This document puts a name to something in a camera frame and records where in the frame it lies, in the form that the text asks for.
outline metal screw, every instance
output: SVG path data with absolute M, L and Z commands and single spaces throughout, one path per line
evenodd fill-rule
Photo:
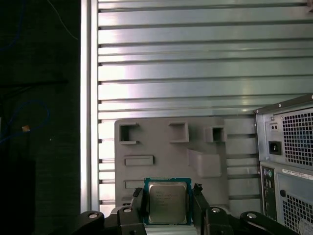
M 213 211 L 214 213 L 218 213 L 218 212 L 220 212 L 221 210 L 218 209 L 218 208 L 213 208 L 212 211 Z
M 98 217 L 98 214 L 95 214 L 95 213 L 89 215 L 89 218 L 90 218 L 90 219 L 95 219 L 95 218 L 97 218 L 97 217 Z
M 247 214 L 247 216 L 249 219 L 255 219 L 256 218 L 256 215 L 252 214 L 252 213 Z

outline black mechanical arm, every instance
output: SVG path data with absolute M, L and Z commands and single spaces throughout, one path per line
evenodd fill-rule
M 193 188 L 193 223 L 198 235 L 297 235 L 264 215 L 247 211 L 237 219 L 218 207 L 211 207 L 200 184 Z M 108 218 L 97 211 L 79 215 L 72 223 L 50 235 L 146 235 L 143 217 L 147 196 L 142 188 L 133 194 L 132 203 Z

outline screw head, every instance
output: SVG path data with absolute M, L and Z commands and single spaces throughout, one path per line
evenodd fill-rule
M 221 210 L 218 209 L 218 208 L 213 208 L 212 211 L 213 211 L 214 213 L 218 213 L 218 212 L 220 212 Z
M 130 208 L 126 208 L 123 210 L 123 212 L 126 212 L 126 213 L 131 212 L 131 211 L 132 211 L 132 209 L 130 209 Z
M 89 218 L 90 218 L 90 219 L 95 219 L 95 218 L 97 218 L 97 217 L 98 217 L 98 214 L 96 214 L 96 213 L 89 215 Z
M 252 213 L 247 214 L 247 216 L 249 219 L 255 219 L 256 218 L 256 215 L 252 214 Z

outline aluminum frame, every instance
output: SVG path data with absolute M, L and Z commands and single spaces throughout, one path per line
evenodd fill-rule
M 81 0 L 81 212 L 99 210 L 98 1 Z

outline corrugated metal wall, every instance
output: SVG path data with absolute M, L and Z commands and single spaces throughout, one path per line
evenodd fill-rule
M 104 185 L 92 193 L 106 214 L 115 120 L 252 114 L 313 91 L 305 0 L 101 0 L 97 23 Z

